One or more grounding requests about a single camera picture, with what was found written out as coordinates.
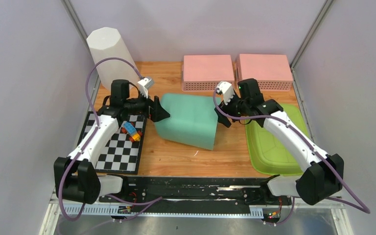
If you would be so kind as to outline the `mint green trash bin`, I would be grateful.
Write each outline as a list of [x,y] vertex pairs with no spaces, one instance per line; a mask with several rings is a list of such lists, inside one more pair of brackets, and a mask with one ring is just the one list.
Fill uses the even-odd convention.
[[211,96],[166,93],[161,105],[170,113],[154,123],[161,138],[213,150],[218,116]]

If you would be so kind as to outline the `pink perforated plastic basket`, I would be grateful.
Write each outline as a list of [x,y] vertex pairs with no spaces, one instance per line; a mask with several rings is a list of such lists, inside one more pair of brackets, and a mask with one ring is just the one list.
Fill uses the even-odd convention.
[[213,91],[220,81],[235,83],[230,55],[185,55],[182,65],[184,92]]

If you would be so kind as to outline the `large lime green tub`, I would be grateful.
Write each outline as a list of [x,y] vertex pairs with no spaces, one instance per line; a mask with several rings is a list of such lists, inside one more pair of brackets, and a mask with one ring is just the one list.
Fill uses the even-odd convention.
[[303,172],[285,146],[269,131],[252,121],[245,125],[246,142],[251,165],[267,175],[301,175]]

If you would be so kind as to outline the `white translucent bin liner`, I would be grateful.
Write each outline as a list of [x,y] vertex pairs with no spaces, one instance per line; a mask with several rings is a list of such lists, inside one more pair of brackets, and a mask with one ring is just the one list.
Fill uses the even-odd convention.
[[117,29],[110,27],[96,29],[87,37],[87,44],[95,63],[115,57],[132,64],[130,66],[123,61],[112,59],[98,65],[96,69],[104,88],[110,91],[111,84],[116,79],[125,79],[133,84],[139,81],[139,76],[134,70],[136,64]]

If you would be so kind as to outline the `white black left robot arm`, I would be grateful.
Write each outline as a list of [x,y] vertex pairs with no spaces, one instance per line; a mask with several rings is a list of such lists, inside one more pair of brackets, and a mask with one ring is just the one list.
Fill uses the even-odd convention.
[[170,117],[160,104],[157,96],[150,99],[149,88],[154,84],[151,78],[144,77],[134,86],[138,97],[130,98],[128,80],[118,79],[111,84],[109,104],[95,114],[95,122],[81,143],[67,156],[54,162],[56,194],[59,202],[64,199],[84,204],[92,204],[99,197],[111,194],[118,202],[130,197],[130,188],[123,176],[98,176],[95,170],[99,155],[111,137],[120,131],[128,135],[131,143],[141,141],[143,134],[129,121],[130,116],[143,116],[153,122]]

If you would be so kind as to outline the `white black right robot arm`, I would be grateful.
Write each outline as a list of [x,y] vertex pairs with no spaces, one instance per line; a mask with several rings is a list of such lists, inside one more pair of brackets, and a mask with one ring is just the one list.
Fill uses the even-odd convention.
[[230,127],[232,121],[255,121],[283,144],[303,172],[300,177],[275,175],[266,179],[260,190],[262,202],[270,205],[280,196],[293,196],[315,205],[343,188],[344,161],[338,154],[319,148],[277,101],[265,100],[255,79],[240,81],[238,89],[239,94],[230,82],[217,84],[213,94],[223,98],[215,104],[218,122]]

